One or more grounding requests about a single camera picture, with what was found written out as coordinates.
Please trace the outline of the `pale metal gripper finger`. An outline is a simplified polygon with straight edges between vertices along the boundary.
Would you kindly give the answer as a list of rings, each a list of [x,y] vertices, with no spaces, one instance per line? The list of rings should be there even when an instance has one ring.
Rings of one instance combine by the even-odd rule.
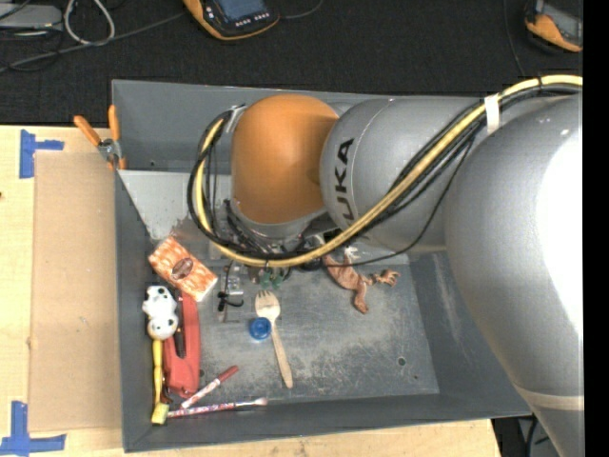
[[[224,288],[220,291],[220,322],[227,322],[231,311],[241,308],[244,302],[244,291],[240,278],[227,276]]]

